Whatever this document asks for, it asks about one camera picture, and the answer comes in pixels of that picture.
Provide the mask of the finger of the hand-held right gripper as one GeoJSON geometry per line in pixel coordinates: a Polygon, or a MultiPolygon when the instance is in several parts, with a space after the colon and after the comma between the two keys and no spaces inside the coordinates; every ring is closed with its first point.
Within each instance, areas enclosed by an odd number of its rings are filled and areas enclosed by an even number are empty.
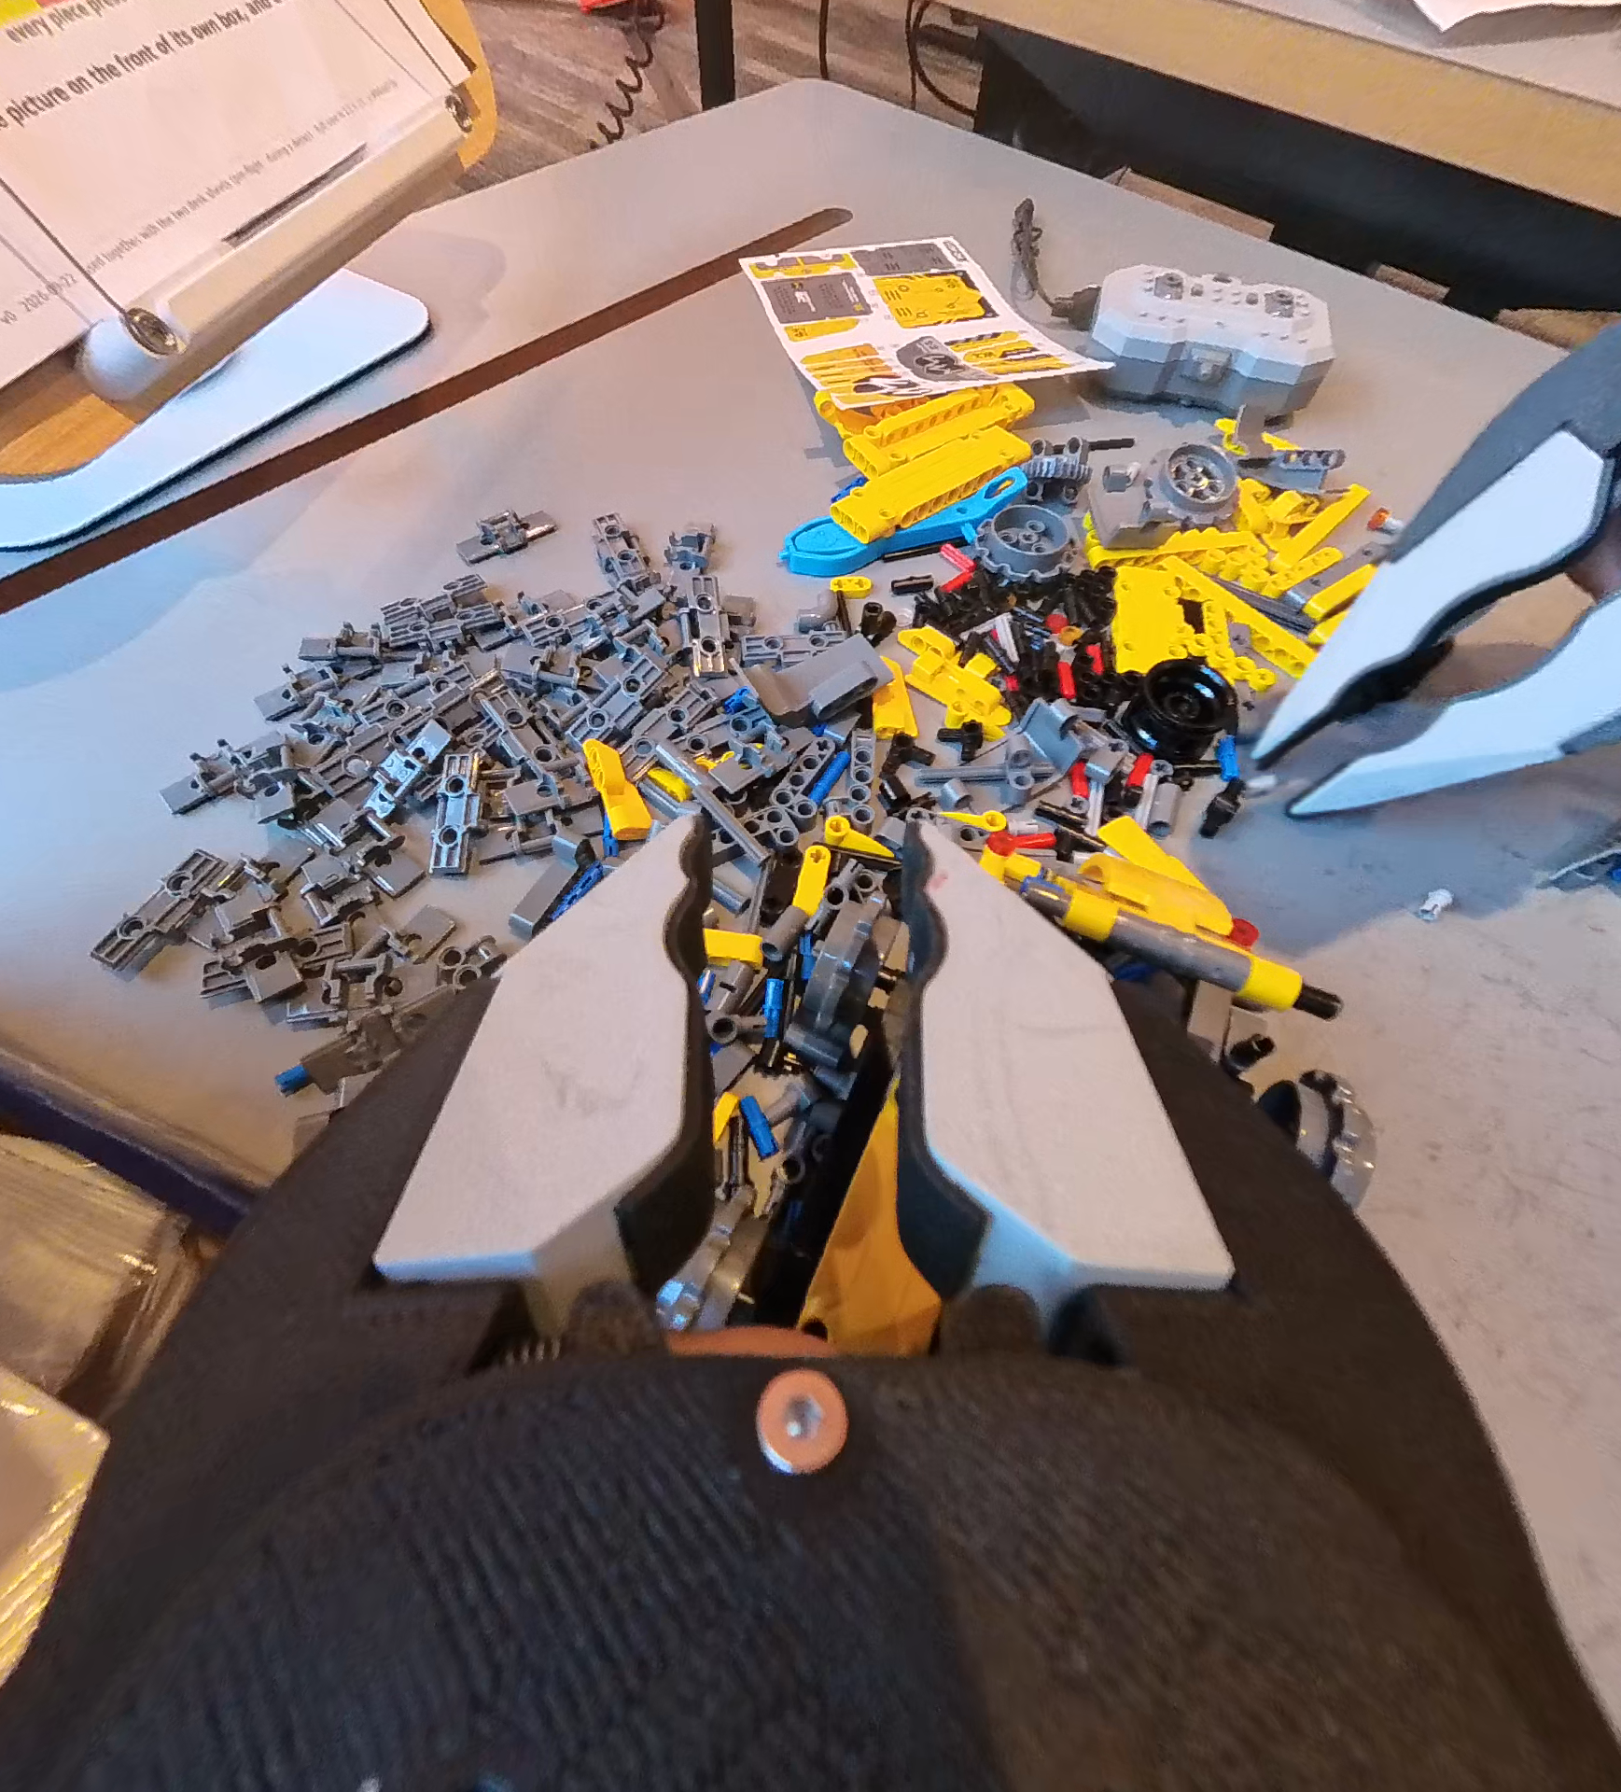
{"type": "Polygon", "coordinates": [[[1308,819],[1375,807],[1620,742],[1621,593],[1616,593],[1525,677],[1456,699],[1422,733],[1349,763],[1297,796],[1289,815],[1308,819]]]}
{"type": "Polygon", "coordinates": [[[1254,755],[1271,765],[1338,718],[1373,675],[1420,654],[1476,606],[1566,565],[1603,524],[1612,462],[1558,430],[1416,539],[1398,542],[1254,755]]]}

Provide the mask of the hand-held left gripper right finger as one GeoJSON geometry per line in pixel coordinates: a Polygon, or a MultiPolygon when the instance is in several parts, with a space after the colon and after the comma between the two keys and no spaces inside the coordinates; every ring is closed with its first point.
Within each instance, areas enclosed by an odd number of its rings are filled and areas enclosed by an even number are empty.
{"type": "Polygon", "coordinates": [[[955,839],[914,822],[899,1233],[946,1300],[1224,1291],[1233,1257],[1112,977],[955,839]]]}

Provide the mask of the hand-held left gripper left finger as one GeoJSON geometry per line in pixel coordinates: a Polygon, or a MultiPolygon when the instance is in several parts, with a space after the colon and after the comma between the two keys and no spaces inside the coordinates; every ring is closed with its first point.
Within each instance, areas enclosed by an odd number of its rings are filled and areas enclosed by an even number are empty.
{"type": "Polygon", "coordinates": [[[697,990],[705,817],[677,817],[501,972],[374,1248],[393,1282],[656,1295],[714,1211],[697,990]]]}

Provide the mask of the yellow black brick vehicle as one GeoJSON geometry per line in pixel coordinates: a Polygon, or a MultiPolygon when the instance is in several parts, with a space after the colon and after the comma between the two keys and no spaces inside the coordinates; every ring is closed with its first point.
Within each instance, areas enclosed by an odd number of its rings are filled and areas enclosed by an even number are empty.
{"type": "MultiPolygon", "coordinates": [[[[1106,852],[1054,878],[1086,899],[1112,903],[1123,918],[1146,916],[1172,929],[1198,931],[1215,944],[1252,947],[1258,931],[1211,891],[1194,871],[1151,841],[1131,817],[1105,828],[1106,852]]],[[[899,1235],[899,1082],[871,1114],[865,1149],[843,1185],[843,1201],[809,1278],[796,1326],[834,1349],[867,1354],[923,1354],[935,1339],[940,1295],[912,1265],[899,1235]]]]}

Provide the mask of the pile of grey bricks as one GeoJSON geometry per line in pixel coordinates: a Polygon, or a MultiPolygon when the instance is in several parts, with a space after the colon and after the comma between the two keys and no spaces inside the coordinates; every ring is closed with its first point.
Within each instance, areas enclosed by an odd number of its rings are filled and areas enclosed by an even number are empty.
{"type": "Polygon", "coordinates": [[[757,1140],[783,1117],[851,1095],[851,1033],[875,1020],[879,964],[899,927],[905,841],[931,822],[1013,893],[1041,906],[1112,964],[1170,972],[1261,1011],[1336,1017],[1340,1000],[1265,957],[1258,944],[1211,942],[1121,916],[1054,878],[1110,847],[1108,822],[1129,817],[1162,845],[1181,798],[1220,778],[1202,817],[1217,834],[1246,794],[1237,737],[1215,759],[1174,765],[1118,727],[1138,673],[1116,666],[1116,569],[1177,555],[1258,597],[1284,597],[1286,570],[1332,570],[1323,539],[1360,499],[1286,492],[1284,477],[1336,466],[1265,434],[1241,464],[1241,501],[1224,526],[1168,529],[1157,546],[1105,548],[1086,518],[1095,442],[1024,438],[1032,455],[1020,501],[1077,516],[1084,561],[1073,576],[1011,585],[979,570],[974,542],[936,548],[946,580],[895,582],[912,621],[879,600],[852,626],[819,611],[770,634],[724,598],[709,572],[684,589],[720,598],[729,641],[712,677],[722,697],[690,701],[696,729],[656,742],[654,785],[697,804],[718,850],[737,862],[716,899],[746,923],[707,933],[712,1061],[724,1108],[744,1108],[757,1140]]]}

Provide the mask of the grey desk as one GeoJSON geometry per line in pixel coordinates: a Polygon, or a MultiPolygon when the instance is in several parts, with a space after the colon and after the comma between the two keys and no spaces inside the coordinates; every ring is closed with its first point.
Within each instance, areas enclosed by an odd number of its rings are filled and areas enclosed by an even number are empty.
{"type": "MultiPolygon", "coordinates": [[[[135,979],[94,940],[195,847],[232,852],[236,802],[175,817],[195,750],[259,727],[303,636],[458,572],[483,514],[557,531],[492,574],[533,595],[602,582],[595,516],[660,552],[716,526],[735,593],[793,619],[778,565],[823,513],[837,449],[733,266],[774,238],[953,234],[1004,279],[1034,197],[1045,268],[1129,261],[1284,277],[1323,294],[1338,361],[1302,438],[1345,447],[1379,501],[1416,507],[1472,434],[1555,359],[1521,333],[823,81],[795,81],[404,221],[367,272],[419,294],[432,337],[344,393],[382,436],[143,548],[111,533],[0,563],[0,1041],[268,1185],[290,1149],[275,1074],[309,1037],[208,1009],[193,959],[135,979]],[[436,402],[387,425],[402,393],[436,402]]],[[[1359,817],[1246,804],[1211,882],[1338,990],[1278,1059],[1357,1084],[1381,1130],[1362,1218],[1467,1375],[1538,1534],[1566,1623],[1621,1728],[1621,901],[1542,888],[1621,817],[1621,746],[1359,817]],[[1448,886],[1437,919],[1420,899],[1448,886]]]]}

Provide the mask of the pile of grey track links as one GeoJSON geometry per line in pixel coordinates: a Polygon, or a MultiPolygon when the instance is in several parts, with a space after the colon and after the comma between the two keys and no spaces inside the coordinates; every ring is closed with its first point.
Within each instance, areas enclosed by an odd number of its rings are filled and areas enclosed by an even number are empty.
{"type": "Polygon", "coordinates": [[[712,527],[656,557],[606,511],[598,593],[498,591],[479,565],[529,535],[486,516],[462,576],[305,638],[259,701],[270,727],[193,753],[163,794],[175,815],[240,798],[253,837],[189,850],[90,949],[132,979],[193,946],[204,1003],[313,1033],[285,1095],[339,1106],[638,849],[606,832],[587,738],[619,748],[656,821],[656,742],[696,729],[692,699],[720,710],[727,617],[681,583],[709,570],[712,527]]]}

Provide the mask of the yellow curved panel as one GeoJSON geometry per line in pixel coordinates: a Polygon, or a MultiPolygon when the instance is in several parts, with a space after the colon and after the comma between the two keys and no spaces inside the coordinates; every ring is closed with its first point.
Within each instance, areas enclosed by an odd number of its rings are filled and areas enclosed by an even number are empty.
{"type": "Polygon", "coordinates": [[[600,737],[589,737],[583,757],[598,793],[608,835],[619,845],[647,839],[654,817],[640,785],[628,774],[619,748],[600,737]]]}

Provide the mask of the black toothed wheel hub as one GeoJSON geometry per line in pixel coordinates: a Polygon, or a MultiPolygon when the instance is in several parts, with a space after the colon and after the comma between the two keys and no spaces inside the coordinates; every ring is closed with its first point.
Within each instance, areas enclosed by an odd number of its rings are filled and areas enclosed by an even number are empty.
{"type": "Polygon", "coordinates": [[[1118,727],[1136,750],[1174,765],[1217,757],[1222,738],[1237,735],[1239,695],[1209,660],[1177,656],[1134,675],[1118,727]]]}

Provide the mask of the grey remote controller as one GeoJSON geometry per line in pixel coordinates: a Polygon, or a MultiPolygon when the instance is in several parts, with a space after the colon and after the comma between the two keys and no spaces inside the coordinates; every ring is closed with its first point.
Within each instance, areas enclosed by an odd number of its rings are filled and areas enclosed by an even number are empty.
{"type": "Polygon", "coordinates": [[[1133,264],[1105,275],[1091,345],[1110,393],[1263,421],[1302,410],[1336,359],[1329,305],[1274,279],[1133,264]]]}

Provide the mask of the background grey table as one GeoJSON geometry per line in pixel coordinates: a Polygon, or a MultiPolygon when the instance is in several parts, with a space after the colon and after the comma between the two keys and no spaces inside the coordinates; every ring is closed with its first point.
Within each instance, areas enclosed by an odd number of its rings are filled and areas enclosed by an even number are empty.
{"type": "Polygon", "coordinates": [[[1478,317],[1621,311],[1621,3],[968,3],[978,130],[1478,317]]]}

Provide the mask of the clear plastic bag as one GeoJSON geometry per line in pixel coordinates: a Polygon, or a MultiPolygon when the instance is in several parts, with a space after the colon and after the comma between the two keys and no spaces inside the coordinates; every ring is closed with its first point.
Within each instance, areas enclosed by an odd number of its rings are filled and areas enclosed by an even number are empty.
{"type": "Polygon", "coordinates": [[[204,1267],[182,1216],[0,1130],[0,1683],[53,1593],[111,1414],[204,1267]]]}

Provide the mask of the stack of yellow holed panels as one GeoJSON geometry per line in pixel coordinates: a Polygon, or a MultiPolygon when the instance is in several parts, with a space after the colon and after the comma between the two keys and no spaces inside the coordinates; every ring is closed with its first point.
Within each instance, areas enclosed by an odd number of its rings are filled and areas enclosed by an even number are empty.
{"type": "Polygon", "coordinates": [[[836,498],[830,518],[864,544],[918,526],[1020,466],[1032,443],[1013,430],[1037,401],[1019,384],[951,389],[873,408],[817,393],[864,481],[836,498]]]}

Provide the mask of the blue brick separator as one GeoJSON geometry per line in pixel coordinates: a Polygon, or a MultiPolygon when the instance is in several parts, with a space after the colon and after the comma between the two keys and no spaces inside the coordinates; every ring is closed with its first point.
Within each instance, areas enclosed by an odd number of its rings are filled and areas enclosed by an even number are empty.
{"type": "Polygon", "coordinates": [[[880,559],[908,559],[944,544],[966,544],[976,541],[985,520],[1026,494],[1028,475],[1022,466],[1015,466],[957,503],[871,542],[860,541],[832,514],[824,514],[785,537],[780,561],[798,574],[836,578],[862,572],[880,559]]]}

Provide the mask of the yellow grey sticker sheet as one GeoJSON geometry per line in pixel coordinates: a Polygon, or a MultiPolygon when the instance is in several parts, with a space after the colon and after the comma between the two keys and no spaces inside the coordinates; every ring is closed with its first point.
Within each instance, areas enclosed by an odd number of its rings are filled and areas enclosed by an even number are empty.
{"type": "Polygon", "coordinates": [[[1105,373],[1022,317],[953,236],[746,257],[787,354],[841,408],[1105,373]]]}

